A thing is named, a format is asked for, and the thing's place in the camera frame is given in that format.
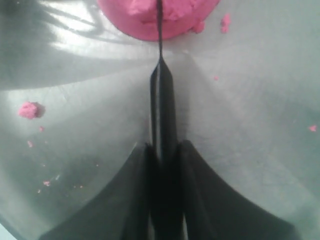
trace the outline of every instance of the pink speck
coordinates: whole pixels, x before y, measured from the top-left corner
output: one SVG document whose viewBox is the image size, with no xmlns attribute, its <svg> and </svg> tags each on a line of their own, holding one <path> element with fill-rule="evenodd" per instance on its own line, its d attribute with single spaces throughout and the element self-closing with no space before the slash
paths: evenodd
<svg viewBox="0 0 320 240">
<path fill-rule="evenodd" d="M 317 131 L 317 125 L 312 125 L 312 126 L 310 126 L 310 127 L 309 127 L 309 130 L 310 130 L 311 132 L 316 132 L 316 131 Z"/>
<path fill-rule="evenodd" d="M 50 186 L 50 181 L 43 181 L 43 185 L 49 187 Z"/>
<path fill-rule="evenodd" d="M 31 141 L 27 141 L 29 148 L 32 148 L 34 144 Z"/>
<path fill-rule="evenodd" d="M 37 117 L 38 107 L 34 102 L 26 101 L 22 104 L 18 111 L 18 115 L 27 118 L 27 119 L 34 119 Z"/>
<path fill-rule="evenodd" d="M 221 20 L 221 33 L 226 34 L 229 31 L 229 25 L 231 24 L 230 14 L 227 13 Z"/>
<path fill-rule="evenodd" d="M 205 25 L 206 24 L 204 21 L 200 21 L 195 26 L 193 26 L 191 30 L 194 31 L 196 34 L 199 34 L 203 32 L 203 30 L 205 30 Z"/>
</svg>

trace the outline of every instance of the black plastic tool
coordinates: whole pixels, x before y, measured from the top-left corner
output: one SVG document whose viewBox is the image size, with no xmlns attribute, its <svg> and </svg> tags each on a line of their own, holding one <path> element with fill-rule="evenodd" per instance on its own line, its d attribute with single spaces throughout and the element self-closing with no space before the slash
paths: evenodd
<svg viewBox="0 0 320 240">
<path fill-rule="evenodd" d="M 300 240 L 294 226 L 226 184 L 191 142 L 178 143 L 173 77 L 162 54 L 161 0 L 157 7 L 151 144 L 136 146 L 94 200 L 40 240 L 182 240 L 183 216 L 189 240 Z"/>
</svg>

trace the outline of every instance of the gray plastic surface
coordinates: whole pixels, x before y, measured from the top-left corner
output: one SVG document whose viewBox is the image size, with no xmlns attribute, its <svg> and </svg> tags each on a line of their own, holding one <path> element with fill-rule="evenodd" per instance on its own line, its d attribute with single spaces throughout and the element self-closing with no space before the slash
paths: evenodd
<svg viewBox="0 0 320 240">
<path fill-rule="evenodd" d="M 14 1 L 0 14 L 0 215 L 36 240 L 148 141 L 158 46 L 119 32 L 91 0 Z M 164 43 L 179 138 L 304 240 L 320 239 L 320 135 L 309 130 L 320 124 L 319 23 L 318 0 L 221 0 L 203 33 Z M 24 101 L 43 117 L 18 117 Z"/>
</svg>

